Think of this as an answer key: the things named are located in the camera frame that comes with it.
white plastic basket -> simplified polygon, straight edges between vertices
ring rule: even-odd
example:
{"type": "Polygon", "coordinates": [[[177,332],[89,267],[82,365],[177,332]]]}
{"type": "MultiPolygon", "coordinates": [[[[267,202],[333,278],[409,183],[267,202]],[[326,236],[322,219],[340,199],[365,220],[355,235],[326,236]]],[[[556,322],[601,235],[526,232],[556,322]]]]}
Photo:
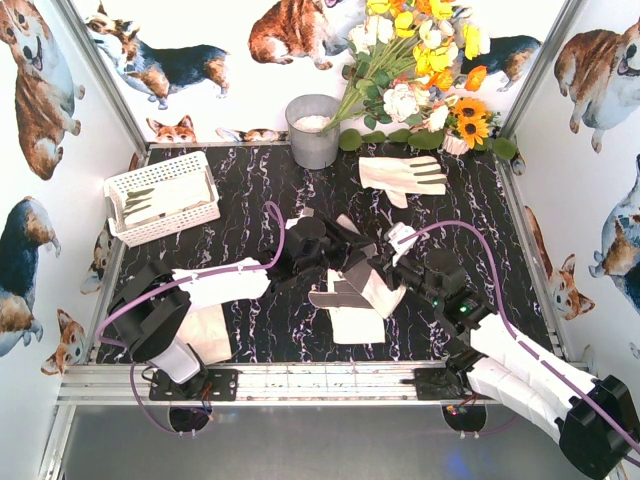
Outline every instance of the white plastic basket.
{"type": "Polygon", "coordinates": [[[111,234],[121,239],[129,247],[135,247],[220,218],[218,208],[220,197],[203,152],[190,153],[150,167],[108,178],[104,182],[104,196],[107,198],[111,234]],[[122,218],[127,192],[196,172],[205,172],[211,189],[212,201],[210,203],[127,229],[122,218]]]}

corgi wallpaper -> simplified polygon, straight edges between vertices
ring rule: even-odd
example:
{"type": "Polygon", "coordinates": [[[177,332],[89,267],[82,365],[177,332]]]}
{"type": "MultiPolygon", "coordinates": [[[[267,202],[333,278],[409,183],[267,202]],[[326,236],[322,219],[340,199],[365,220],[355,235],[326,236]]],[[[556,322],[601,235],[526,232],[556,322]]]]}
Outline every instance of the corgi wallpaper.
{"type": "Polygon", "coordinates": [[[538,84],[516,131],[516,182],[570,360],[638,399],[640,3],[611,7],[584,2],[538,84]]]}
{"type": "MultiPolygon", "coordinates": [[[[472,95],[502,118],[563,3],[457,2],[458,18],[473,10],[493,45],[489,54],[465,59],[462,73],[477,62],[488,66],[489,77],[472,95]]],[[[366,1],[185,0],[170,14],[151,0],[75,4],[147,141],[185,143],[286,140],[291,100],[341,97],[342,66],[351,58],[345,39],[364,20],[366,1]]],[[[351,126],[366,131],[362,119],[351,126]]]]}
{"type": "Polygon", "coordinates": [[[95,290],[110,248],[102,182],[135,147],[53,2],[0,0],[0,66],[0,476],[26,479],[85,352],[97,295],[79,286],[95,290]]]}

corgi print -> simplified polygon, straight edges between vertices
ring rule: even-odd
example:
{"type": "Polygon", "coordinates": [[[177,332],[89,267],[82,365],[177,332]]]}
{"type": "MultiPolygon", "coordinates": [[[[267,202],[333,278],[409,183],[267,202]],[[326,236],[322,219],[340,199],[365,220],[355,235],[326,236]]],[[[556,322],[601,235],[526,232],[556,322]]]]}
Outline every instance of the corgi print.
{"type": "Polygon", "coordinates": [[[58,326],[60,327],[60,344],[47,358],[40,371],[45,375],[55,375],[64,372],[69,365],[77,365],[82,361],[82,354],[86,344],[84,328],[67,312],[58,309],[58,326]]]}
{"type": "Polygon", "coordinates": [[[365,17],[364,0],[280,0],[253,25],[249,51],[259,63],[308,56],[327,70],[333,66],[327,57],[347,48],[349,31],[365,17]]]}
{"type": "Polygon", "coordinates": [[[542,257],[551,301],[560,316],[565,320],[573,320],[578,315],[593,310],[596,306],[595,302],[580,293],[575,284],[576,256],[569,255],[560,269],[553,268],[538,221],[529,207],[525,207],[525,210],[529,226],[540,251],[540,257],[542,257]]]}
{"type": "Polygon", "coordinates": [[[473,10],[471,7],[455,7],[451,24],[456,30],[456,43],[461,48],[454,69],[459,70],[456,76],[456,87],[462,88],[467,81],[469,72],[476,67],[487,67],[487,75],[495,75],[502,72],[507,79],[506,85],[498,88],[498,92],[506,92],[513,85],[526,77],[542,47],[542,42],[528,35],[514,37],[497,37],[491,39],[489,53],[478,55],[473,60],[464,56],[462,47],[463,22],[468,21],[473,10]]]}
{"type": "Polygon", "coordinates": [[[163,125],[151,118],[147,118],[147,125],[156,134],[156,142],[158,143],[196,143],[198,141],[189,115],[182,117],[182,120],[173,127],[163,125]]]}
{"type": "Polygon", "coordinates": [[[254,128],[248,132],[217,128],[216,134],[225,142],[286,142],[289,140],[289,132],[276,132],[266,128],[254,128]]]}
{"type": "Polygon", "coordinates": [[[614,285],[640,313],[640,155],[636,158],[636,182],[611,211],[602,227],[602,251],[589,267],[594,278],[611,277],[614,285]]]}
{"type": "Polygon", "coordinates": [[[84,97],[75,85],[64,55],[35,5],[27,0],[0,2],[0,41],[18,67],[15,105],[18,140],[29,168],[49,180],[62,160],[65,132],[80,134],[73,119],[75,99],[84,97]]]}
{"type": "Polygon", "coordinates": [[[138,38],[133,22],[112,20],[100,3],[98,11],[85,20],[96,46],[113,63],[127,85],[149,95],[158,109],[168,108],[173,93],[211,80],[220,88],[218,98],[229,90],[226,61],[228,52],[210,45],[184,48],[153,48],[138,38]]]}
{"type": "Polygon", "coordinates": [[[113,236],[109,231],[109,224],[105,222],[96,245],[93,248],[93,262],[87,271],[87,275],[82,281],[80,292],[84,295],[94,293],[100,290],[102,286],[102,279],[104,278],[104,272],[109,262],[109,255],[111,254],[111,246],[113,245],[113,236]]]}
{"type": "Polygon", "coordinates": [[[42,324],[33,316],[35,304],[38,248],[61,247],[44,207],[26,197],[7,216],[0,236],[0,356],[22,339],[31,343],[31,334],[42,340],[42,324]]]}
{"type": "Polygon", "coordinates": [[[602,150],[607,130],[622,123],[640,105],[640,21],[619,35],[609,30],[579,33],[564,46],[555,63],[563,96],[575,104],[569,128],[580,121],[593,128],[591,146],[602,150]]]}

table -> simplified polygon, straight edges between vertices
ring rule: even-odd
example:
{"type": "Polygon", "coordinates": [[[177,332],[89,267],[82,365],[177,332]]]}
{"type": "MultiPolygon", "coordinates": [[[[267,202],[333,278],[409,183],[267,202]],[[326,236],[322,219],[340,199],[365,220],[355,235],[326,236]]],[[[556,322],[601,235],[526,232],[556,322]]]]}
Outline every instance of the table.
{"type": "MultiPolygon", "coordinates": [[[[358,175],[358,155],[409,157],[424,154],[398,144],[369,145],[360,154],[340,153],[335,164],[321,171],[298,167],[286,144],[231,145],[200,148],[154,148],[154,164],[196,150],[204,151],[220,193],[222,217],[214,222],[128,249],[119,269],[116,290],[152,260],[171,268],[196,269],[233,263],[255,255],[278,238],[277,225],[267,221],[264,202],[272,200],[285,218],[313,208],[331,218],[345,213],[362,233],[380,238],[394,223],[418,229],[442,220],[473,224],[495,255],[510,321],[545,348],[547,327],[540,314],[524,253],[509,213],[500,175],[491,154],[470,153],[460,158],[439,155],[448,177],[443,196],[409,196],[409,208],[392,207],[386,194],[364,190],[358,175]]],[[[450,248],[468,272],[470,281],[494,298],[493,281],[480,242],[457,228],[440,229],[422,240],[411,255],[421,258],[431,248],[450,248]]],[[[405,299],[385,320],[386,342],[336,345],[324,310],[308,301],[312,285],[323,288],[321,275],[301,279],[297,287],[262,300],[223,305],[233,358],[230,363],[367,362],[436,360],[445,355],[449,340],[433,311],[405,299]]],[[[108,328],[115,338],[115,329],[108,328]]],[[[101,345],[97,363],[128,363],[118,347],[101,345]]]]}

